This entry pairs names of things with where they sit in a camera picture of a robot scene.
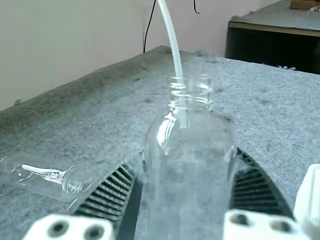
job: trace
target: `white plastic block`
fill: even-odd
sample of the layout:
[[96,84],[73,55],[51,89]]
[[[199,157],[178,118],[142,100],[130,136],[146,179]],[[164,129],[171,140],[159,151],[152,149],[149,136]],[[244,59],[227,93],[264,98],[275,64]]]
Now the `white plastic block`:
[[108,220],[52,214],[34,222],[23,240],[115,240],[115,237]]
[[291,218],[233,209],[224,216],[224,240],[310,240]]
[[295,198],[293,214],[312,240],[320,239],[320,164],[308,168]]

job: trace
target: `vial lying on side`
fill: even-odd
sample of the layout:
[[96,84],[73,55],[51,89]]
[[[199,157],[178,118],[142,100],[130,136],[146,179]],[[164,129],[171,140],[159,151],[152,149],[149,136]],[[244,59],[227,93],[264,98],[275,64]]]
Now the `vial lying on side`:
[[0,173],[4,182],[64,202],[92,185],[84,167],[22,152],[0,158]]

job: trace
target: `screw hole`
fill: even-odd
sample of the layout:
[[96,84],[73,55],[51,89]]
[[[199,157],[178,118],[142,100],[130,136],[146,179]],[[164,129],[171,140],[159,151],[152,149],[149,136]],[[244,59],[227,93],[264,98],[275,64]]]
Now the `screw hole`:
[[57,221],[51,225],[48,230],[48,235],[52,238],[58,238],[64,235],[69,228],[69,224],[66,221]]
[[230,221],[234,224],[249,226],[248,218],[244,214],[233,214],[230,217]]
[[271,223],[271,228],[284,233],[292,233],[293,231],[291,225],[286,221],[273,221]]
[[93,225],[89,227],[84,233],[85,240],[99,240],[103,237],[105,230],[102,226]]

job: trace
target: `cardboard box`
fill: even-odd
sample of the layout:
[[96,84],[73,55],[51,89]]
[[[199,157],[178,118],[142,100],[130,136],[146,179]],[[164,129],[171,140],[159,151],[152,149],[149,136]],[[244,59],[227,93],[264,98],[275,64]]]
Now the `cardboard box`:
[[290,8],[308,11],[310,8],[320,5],[319,1],[313,0],[291,0]]

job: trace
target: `bottle neck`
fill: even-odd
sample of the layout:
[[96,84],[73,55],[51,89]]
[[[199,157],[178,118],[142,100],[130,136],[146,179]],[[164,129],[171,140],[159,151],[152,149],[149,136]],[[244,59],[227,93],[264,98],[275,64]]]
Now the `bottle neck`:
[[173,113],[209,110],[211,94],[211,79],[207,75],[182,79],[173,77],[170,84],[170,110]]

